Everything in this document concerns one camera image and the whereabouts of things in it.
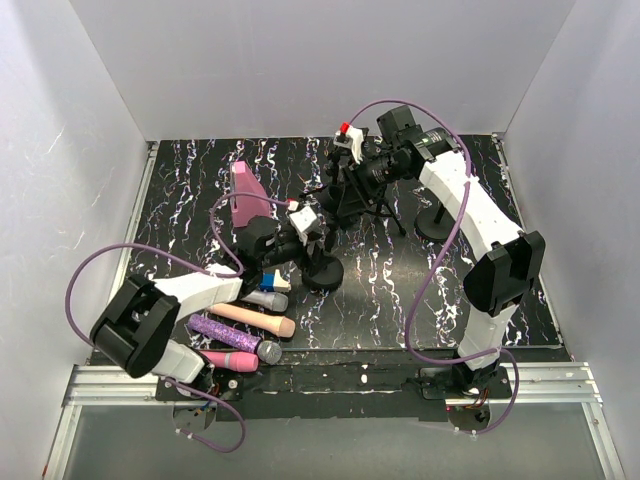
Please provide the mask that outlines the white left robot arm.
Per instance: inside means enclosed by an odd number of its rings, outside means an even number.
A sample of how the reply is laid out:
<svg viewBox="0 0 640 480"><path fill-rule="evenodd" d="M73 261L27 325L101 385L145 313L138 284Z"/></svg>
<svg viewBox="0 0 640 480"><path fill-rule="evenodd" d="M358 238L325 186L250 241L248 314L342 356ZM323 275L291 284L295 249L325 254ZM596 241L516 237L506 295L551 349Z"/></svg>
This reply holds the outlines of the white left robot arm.
<svg viewBox="0 0 640 480"><path fill-rule="evenodd" d="M285 224L257 216L236 233L221 262L206 269L150 280L129 276L91 329L95 348L130 377L169 377L193 400L213 386L209 363L171 335L177 321L217 304L247 298L258 289L266 269L293 262L312 290L336 290L344 267L322 244L318 220L310 210L289 216Z"/></svg>

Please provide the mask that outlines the silver microphone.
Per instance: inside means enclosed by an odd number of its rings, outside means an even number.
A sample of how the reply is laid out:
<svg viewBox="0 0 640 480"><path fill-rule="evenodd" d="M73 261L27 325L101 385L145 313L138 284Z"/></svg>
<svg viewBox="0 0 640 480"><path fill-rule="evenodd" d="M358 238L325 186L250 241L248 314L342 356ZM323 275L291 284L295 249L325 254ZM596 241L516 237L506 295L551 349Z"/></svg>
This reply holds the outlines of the silver microphone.
<svg viewBox="0 0 640 480"><path fill-rule="evenodd" d="M276 313L285 312L288 308L288 296L279 292L255 290L242 298L242 301L261 306Z"/></svg>

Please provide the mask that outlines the purple glitter microphone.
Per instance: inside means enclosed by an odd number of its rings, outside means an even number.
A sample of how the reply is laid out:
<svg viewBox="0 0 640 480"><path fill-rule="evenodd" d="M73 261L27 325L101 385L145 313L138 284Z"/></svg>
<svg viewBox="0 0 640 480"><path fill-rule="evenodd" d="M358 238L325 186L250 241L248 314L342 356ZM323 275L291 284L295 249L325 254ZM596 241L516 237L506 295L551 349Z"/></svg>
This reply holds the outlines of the purple glitter microphone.
<svg viewBox="0 0 640 480"><path fill-rule="evenodd" d="M253 353L260 360L270 365L277 364L282 357L282 349L278 343L264 340L202 315L191 315L187 321L187 326L191 330L213 340L235 347L243 352Z"/></svg>

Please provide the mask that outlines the black tripod microphone stand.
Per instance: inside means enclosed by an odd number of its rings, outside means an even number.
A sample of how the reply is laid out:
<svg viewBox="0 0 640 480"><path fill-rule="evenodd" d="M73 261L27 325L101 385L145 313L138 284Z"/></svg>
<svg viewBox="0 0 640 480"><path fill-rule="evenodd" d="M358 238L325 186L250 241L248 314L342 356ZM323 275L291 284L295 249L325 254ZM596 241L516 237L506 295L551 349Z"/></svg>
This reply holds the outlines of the black tripod microphone stand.
<svg viewBox="0 0 640 480"><path fill-rule="evenodd" d="M387 218L392 219L395 225L397 226L397 229L400 235L401 236L407 235L407 230L401 224L397 214L395 213L395 211L393 210L393 208L391 207L391 205L389 204L389 201L385 196L382 196L381 198L379 198L375 203L375 207L367 209L365 213L379 219L387 219Z"/></svg>

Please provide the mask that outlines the beige microphone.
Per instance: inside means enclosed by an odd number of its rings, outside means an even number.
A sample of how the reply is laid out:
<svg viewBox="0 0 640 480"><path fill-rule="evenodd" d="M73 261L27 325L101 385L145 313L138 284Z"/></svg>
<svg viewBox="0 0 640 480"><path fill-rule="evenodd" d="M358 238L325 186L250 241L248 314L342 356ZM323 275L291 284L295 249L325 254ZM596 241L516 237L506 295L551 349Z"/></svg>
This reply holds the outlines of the beige microphone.
<svg viewBox="0 0 640 480"><path fill-rule="evenodd" d="M228 303L219 303L208 308L213 313L224 318L244 323L281 338L291 338L296 330L296 323L286 316L263 314Z"/></svg>

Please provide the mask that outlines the black tripod shock-mount stand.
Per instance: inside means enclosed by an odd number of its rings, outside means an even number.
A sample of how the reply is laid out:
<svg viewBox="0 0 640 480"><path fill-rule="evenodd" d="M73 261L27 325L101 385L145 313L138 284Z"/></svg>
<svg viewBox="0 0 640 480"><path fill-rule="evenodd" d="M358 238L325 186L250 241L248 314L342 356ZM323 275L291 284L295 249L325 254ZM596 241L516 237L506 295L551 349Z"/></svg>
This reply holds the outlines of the black tripod shock-mount stand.
<svg viewBox="0 0 640 480"><path fill-rule="evenodd" d="M327 154L328 163L325 165L324 171L325 174L329 176L330 182L328 184L323 184L320 187L315 189L304 191L298 195L299 199L306 199L307 197L322 192L329 185L334 185L337 183L339 170L340 170L340 161L344 156L347 156L350 151L345 147L333 146L330 148L329 153Z"/></svg>

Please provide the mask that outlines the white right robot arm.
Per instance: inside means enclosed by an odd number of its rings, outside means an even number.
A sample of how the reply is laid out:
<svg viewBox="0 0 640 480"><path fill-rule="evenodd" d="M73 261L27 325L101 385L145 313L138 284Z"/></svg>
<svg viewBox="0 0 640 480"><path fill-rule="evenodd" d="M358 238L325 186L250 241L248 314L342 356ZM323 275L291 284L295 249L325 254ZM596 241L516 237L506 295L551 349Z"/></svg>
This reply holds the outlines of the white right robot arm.
<svg viewBox="0 0 640 480"><path fill-rule="evenodd" d="M507 324L539 275L546 243L539 232L524 232L492 201L457 134L447 126L424 132L411 113L414 104L397 100L394 105L378 119L392 148L381 165L365 158L365 133L352 123L341 126L334 144L349 151L362 181L382 186L418 179L436 195L440 213L454 220L443 247L450 248L458 233L472 247L476 262L463 280L470 304L467 326L454 357L436 363L449 368L450 383L460 395L475 397L497 374Z"/></svg>

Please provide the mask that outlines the pink plastic microphone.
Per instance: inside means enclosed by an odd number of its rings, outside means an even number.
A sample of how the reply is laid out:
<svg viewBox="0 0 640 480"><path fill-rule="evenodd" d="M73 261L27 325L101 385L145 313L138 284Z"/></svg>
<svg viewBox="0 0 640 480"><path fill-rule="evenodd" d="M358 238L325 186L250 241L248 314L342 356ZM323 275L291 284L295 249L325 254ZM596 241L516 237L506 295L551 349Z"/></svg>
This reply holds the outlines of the pink plastic microphone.
<svg viewBox="0 0 640 480"><path fill-rule="evenodd" d="M201 351L201 354L215 368L231 370L239 373L255 372L259 366L259 358L253 353Z"/></svg>

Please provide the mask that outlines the black round-base stand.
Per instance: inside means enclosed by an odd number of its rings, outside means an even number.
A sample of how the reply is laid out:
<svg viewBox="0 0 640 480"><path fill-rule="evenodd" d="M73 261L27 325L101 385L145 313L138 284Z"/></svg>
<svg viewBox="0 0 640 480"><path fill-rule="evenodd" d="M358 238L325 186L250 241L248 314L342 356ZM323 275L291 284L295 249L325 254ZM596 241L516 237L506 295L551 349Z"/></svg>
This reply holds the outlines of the black round-base stand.
<svg viewBox="0 0 640 480"><path fill-rule="evenodd" d="M343 281L344 267L341 261L331 254L339 229L334 217L336 201L332 198L332 195L335 192L335 187L329 185L322 192L313 194L306 199L298 198L307 205L311 202L311 198L314 198L310 207L320 219L321 231L324 236L324 249L332 257L331 263L324 270L306 270L305 262L303 263L301 267L302 280L310 289L335 291Z"/></svg>
<svg viewBox="0 0 640 480"><path fill-rule="evenodd" d="M416 215L414 228L421 239L443 243L451 233L455 220L440 200L429 190L427 204Z"/></svg>

